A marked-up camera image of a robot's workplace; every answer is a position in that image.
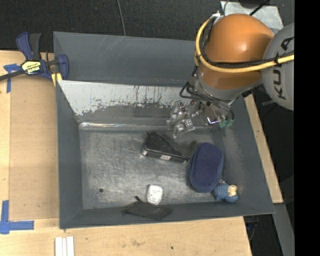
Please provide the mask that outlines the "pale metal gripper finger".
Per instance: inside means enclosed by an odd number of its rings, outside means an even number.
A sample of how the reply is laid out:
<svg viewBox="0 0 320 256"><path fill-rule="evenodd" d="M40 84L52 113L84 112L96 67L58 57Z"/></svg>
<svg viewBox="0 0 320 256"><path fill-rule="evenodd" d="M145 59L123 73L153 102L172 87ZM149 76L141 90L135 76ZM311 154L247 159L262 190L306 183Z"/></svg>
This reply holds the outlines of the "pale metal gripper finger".
<svg viewBox="0 0 320 256"><path fill-rule="evenodd" d="M188 119L189 109L182 101L178 101L173 105L170 111L170 117L166 121L166 124L168 127L184 126Z"/></svg>
<svg viewBox="0 0 320 256"><path fill-rule="evenodd" d="M195 130L194 124L191 119L182 119L173 125L173 138L176 139L183 134L192 132Z"/></svg>

